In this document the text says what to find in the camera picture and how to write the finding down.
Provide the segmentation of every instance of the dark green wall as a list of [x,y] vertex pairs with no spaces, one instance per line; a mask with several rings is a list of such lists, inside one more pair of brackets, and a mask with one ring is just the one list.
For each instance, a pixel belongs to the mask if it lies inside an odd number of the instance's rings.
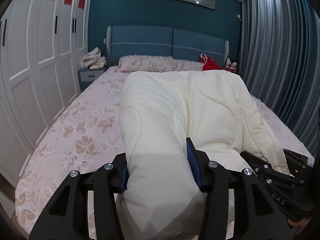
[[103,38],[109,25],[158,25],[209,34],[230,42],[237,59],[241,38],[241,3],[217,0],[216,10],[177,0],[91,0],[88,50],[105,54]]

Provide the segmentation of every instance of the headboard panel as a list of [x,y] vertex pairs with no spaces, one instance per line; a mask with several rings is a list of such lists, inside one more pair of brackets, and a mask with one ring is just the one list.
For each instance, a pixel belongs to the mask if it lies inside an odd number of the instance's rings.
[[126,55],[173,56],[198,61],[204,53],[224,67],[229,43],[210,35],[171,27],[109,26],[106,51],[108,66],[118,65],[119,59]]

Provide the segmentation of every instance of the wardrobe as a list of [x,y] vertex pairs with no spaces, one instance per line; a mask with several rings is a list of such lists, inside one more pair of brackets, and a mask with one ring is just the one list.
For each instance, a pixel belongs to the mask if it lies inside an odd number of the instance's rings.
[[0,21],[0,173],[14,186],[79,95],[90,0],[13,0]]

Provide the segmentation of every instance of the pillow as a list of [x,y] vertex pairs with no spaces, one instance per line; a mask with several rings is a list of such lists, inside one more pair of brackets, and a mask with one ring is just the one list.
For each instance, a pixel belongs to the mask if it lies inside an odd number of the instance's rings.
[[168,72],[173,70],[172,60],[172,57],[163,56],[124,56],[119,60],[119,71]]
[[189,71],[189,70],[202,71],[203,65],[204,63],[197,62],[197,61],[174,59],[173,71]]

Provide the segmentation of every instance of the folded duvet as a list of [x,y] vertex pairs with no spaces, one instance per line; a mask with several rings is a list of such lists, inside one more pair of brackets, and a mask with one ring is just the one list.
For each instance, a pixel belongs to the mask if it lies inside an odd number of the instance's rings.
[[289,174],[243,81],[223,70],[130,74],[119,125],[130,177],[117,208],[127,240],[198,235],[206,194],[194,181],[186,137],[226,169],[249,168],[240,157],[247,151]]

